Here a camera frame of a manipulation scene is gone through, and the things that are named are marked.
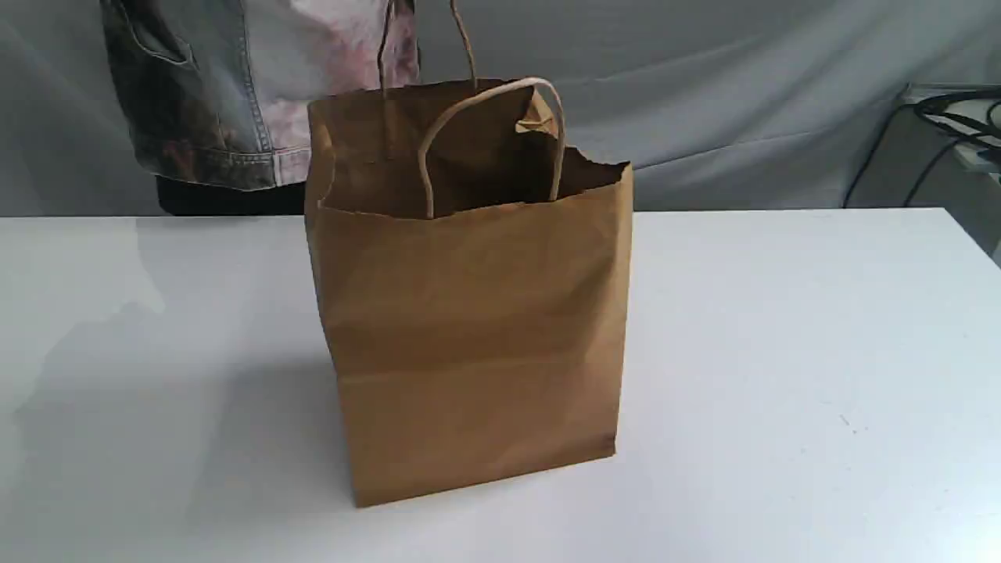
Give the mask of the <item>brown paper bag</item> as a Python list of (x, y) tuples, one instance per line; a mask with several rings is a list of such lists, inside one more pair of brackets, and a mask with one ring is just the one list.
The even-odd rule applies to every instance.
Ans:
[(633, 165), (540, 77), (312, 101), (305, 235), (358, 508), (615, 453)]

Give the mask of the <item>grey backdrop cloth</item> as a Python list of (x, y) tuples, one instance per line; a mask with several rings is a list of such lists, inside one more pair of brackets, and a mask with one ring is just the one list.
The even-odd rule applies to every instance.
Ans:
[[(158, 215), (102, 1), (2, 3), (2, 214)], [(447, 1), (412, 1), (418, 82), (468, 75)], [(866, 133), (944, 65), (999, 72), (997, 1), (461, 1), (483, 77), (544, 76), (637, 206), (837, 206)]]

